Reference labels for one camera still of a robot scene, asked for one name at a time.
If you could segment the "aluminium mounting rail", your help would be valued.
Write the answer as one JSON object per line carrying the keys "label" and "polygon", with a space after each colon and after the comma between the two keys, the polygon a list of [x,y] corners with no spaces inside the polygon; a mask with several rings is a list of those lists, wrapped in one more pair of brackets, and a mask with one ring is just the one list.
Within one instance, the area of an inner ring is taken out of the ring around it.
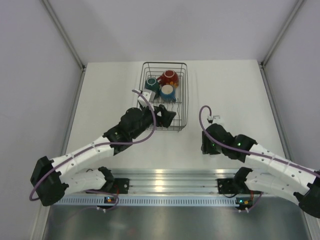
{"label": "aluminium mounting rail", "polygon": [[163,170],[113,169],[114,179],[129,179],[128,194],[219,194],[217,179],[234,178],[233,169]]}

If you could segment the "dark blue cup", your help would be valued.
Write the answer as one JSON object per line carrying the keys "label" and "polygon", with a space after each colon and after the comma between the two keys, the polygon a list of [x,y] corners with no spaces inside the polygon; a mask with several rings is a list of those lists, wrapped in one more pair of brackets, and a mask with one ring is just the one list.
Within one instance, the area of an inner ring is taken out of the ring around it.
{"label": "dark blue cup", "polygon": [[164,85],[159,93],[164,102],[176,102],[176,89],[172,85]]}

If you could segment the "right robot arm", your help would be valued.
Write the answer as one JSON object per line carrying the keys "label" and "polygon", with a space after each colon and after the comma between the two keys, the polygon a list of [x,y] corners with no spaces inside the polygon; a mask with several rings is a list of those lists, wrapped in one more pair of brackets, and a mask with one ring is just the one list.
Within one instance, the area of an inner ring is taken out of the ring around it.
{"label": "right robot arm", "polygon": [[246,135],[232,136],[217,123],[202,130],[201,150],[205,155],[222,154],[244,164],[232,180],[236,191],[272,194],[320,217],[319,171],[282,158]]}

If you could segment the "right aluminium frame post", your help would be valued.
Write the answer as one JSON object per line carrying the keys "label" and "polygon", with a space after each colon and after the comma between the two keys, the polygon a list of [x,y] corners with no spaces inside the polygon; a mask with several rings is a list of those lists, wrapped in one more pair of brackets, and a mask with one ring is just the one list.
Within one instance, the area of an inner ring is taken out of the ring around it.
{"label": "right aluminium frame post", "polygon": [[292,9],[289,11],[288,15],[285,17],[283,24],[281,25],[279,31],[277,32],[274,40],[272,41],[269,49],[267,50],[264,58],[259,63],[260,68],[263,70],[268,62],[270,61],[271,57],[275,53],[276,49],[278,48],[279,44],[285,37],[287,31],[289,30],[290,26],[294,22],[295,18],[297,17],[298,13],[302,9],[303,5],[306,3],[306,0],[296,0]]}

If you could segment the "wire dish rack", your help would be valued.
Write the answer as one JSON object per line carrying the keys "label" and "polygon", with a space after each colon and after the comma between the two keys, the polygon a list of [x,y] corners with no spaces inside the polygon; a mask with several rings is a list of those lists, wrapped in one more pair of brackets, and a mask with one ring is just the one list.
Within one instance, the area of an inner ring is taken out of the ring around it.
{"label": "wire dish rack", "polygon": [[175,112],[168,128],[163,126],[156,127],[157,131],[174,131],[179,132],[186,127],[188,122],[189,107],[189,86],[188,86],[188,67],[184,62],[163,62],[163,61],[146,61],[142,64],[139,90],[145,87],[145,81],[148,78],[159,78],[166,70],[175,71],[179,78],[179,85],[175,91],[176,101],[165,101],[160,96],[151,101],[154,107],[163,105],[166,110]]}

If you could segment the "aluminium frame post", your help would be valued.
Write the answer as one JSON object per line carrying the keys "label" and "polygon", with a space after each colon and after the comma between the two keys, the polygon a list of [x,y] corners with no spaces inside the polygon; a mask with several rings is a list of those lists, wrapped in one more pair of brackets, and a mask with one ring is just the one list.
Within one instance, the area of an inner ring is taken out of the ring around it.
{"label": "aluminium frame post", "polygon": [[82,71],[84,71],[86,68],[86,65],[84,64],[84,62],[81,60],[79,54],[77,53],[76,48],[74,47],[70,37],[68,36],[68,33],[66,32],[63,24],[61,23],[58,15],[56,14],[52,4],[50,3],[49,0],[40,0],[39,2],[43,5],[45,11],[47,12],[49,18],[53,22],[59,35],[63,39],[64,44],[66,45],[67,49],[69,50],[69,52],[72,55],[73,59],[75,60],[76,64],[78,65],[78,67]]}
{"label": "aluminium frame post", "polygon": [[269,49],[267,50],[264,58],[259,63],[260,68],[263,70],[268,62],[270,61],[271,57],[275,53],[276,49],[278,48],[279,44],[285,37],[287,31],[289,30],[290,26],[294,22],[295,18],[297,17],[298,13],[302,9],[303,5],[306,3],[306,0],[296,0],[292,9],[289,11],[288,15],[285,17],[283,24],[281,25],[279,31],[277,32],[274,40],[272,41]]}

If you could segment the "left aluminium frame post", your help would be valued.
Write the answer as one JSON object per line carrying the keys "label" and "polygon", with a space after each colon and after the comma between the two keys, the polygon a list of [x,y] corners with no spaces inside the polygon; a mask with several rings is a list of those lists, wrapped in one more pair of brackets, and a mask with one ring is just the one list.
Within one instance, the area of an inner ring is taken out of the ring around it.
{"label": "left aluminium frame post", "polygon": [[68,33],[66,32],[63,24],[61,23],[58,15],[56,14],[52,4],[50,3],[49,0],[40,0],[39,2],[43,5],[45,11],[47,12],[49,18],[53,22],[59,35],[63,39],[64,44],[66,45],[67,49],[69,50],[69,52],[72,55],[73,59],[75,60],[76,64],[78,65],[78,67],[82,71],[84,71],[86,68],[86,65],[84,64],[84,62],[81,60],[79,54],[77,53],[76,48],[74,47],[70,37],[68,36]]}

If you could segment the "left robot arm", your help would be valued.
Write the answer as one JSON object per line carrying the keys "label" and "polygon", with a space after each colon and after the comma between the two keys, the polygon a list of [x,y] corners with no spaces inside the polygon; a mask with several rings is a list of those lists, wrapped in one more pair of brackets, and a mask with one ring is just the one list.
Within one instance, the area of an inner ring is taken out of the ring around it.
{"label": "left robot arm", "polygon": [[43,206],[51,206],[65,195],[87,190],[109,193],[114,188],[114,177],[106,167],[82,172],[89,165],[113,157],[135,144],[150,126],[168,128],[176,112],[164,105],[132,107],[120,118],[120,122],[92,143],[65,155],[37,160],[30,182]]}

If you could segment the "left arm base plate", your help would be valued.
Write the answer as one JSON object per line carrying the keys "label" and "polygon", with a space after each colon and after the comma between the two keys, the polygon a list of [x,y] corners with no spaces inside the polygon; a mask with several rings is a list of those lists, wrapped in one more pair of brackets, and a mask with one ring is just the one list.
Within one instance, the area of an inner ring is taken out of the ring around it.
{"label": "left arm base plate", "polygon": [[129,178],[115,178],[111,189],[109,190],[112,194],[128,194],[130,187]]}

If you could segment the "red cup white inside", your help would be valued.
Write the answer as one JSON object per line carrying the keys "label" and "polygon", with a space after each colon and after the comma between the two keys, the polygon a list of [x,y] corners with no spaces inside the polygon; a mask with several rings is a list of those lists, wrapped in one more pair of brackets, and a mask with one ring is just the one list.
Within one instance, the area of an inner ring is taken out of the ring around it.
{"label": "red cup white inside", "polygon": [[165,70],[160,77],[156,79],[161,86],[170,85],[177,88],[180,83],[178,74],[174,70]]}

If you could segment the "dark green mug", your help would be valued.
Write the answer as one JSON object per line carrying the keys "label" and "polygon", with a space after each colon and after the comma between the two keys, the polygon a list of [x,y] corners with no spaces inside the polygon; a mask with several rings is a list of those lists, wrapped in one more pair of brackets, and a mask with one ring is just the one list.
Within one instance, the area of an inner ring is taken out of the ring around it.
{"label": "dark green mug", "polygon": [[158,95],[159,91],[160,91],[160,84],[159,84],[159,82],[157,81],[156,78],[149,77],[144,83],[144,88],[147,89],[147,90],[151,90],[156,95]]}

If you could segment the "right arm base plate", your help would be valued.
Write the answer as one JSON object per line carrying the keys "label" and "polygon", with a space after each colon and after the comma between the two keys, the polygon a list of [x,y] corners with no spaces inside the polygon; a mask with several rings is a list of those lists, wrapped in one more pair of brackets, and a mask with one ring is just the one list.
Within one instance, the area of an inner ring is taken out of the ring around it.
{"label": "right arm base plate", "polygon": [[217,187],[218,193],[222,195],[233,196],[239,194],[232,178],[218,178]]}

